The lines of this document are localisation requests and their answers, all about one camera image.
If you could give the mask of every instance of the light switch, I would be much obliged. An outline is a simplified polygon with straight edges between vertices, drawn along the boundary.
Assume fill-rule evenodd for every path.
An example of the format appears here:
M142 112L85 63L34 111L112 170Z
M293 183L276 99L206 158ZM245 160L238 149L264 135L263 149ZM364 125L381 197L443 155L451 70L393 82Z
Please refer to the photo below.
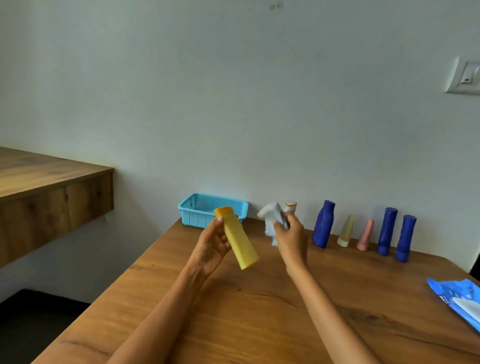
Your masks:
M480 62L455 59L445 92L480 96Z

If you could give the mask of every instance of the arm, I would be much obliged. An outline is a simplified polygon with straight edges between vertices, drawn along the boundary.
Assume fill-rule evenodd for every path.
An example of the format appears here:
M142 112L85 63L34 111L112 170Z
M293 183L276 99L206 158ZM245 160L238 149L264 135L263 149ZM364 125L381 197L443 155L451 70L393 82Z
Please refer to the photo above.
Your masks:
M107 363L163 363L198 291L230 249L223 219L214 219L165 296Z
M303 225L294 215L287 214L287 218L288 231L280 223L274 224L278 248L330 358L335 364L381 364L308 271Z

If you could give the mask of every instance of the blue basket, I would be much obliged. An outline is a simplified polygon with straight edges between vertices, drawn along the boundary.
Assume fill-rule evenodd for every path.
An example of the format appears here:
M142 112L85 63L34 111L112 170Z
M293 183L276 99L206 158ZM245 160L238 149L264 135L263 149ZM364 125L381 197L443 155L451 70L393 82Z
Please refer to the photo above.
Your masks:
M214 194L193 194L179 205L181 221L184 225L206 228L215 218L216 208L230 206L240 222L247 217L248 202Z

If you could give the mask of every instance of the dark floor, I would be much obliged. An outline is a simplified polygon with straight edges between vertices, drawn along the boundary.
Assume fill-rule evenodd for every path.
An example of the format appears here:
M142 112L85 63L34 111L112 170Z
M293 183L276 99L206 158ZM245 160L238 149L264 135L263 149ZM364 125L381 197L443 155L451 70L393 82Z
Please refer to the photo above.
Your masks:
M31 363L88 306L30 290L0 303L1 364Z

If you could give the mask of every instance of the person's left hand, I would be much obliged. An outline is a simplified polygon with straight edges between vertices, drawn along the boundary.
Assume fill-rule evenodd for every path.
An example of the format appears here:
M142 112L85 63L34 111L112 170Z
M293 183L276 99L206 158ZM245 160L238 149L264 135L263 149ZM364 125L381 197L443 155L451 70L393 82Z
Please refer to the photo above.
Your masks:
M230 249L230 243L223 230L223 217L215 218L200 234L189 264L197 266L207 279Z

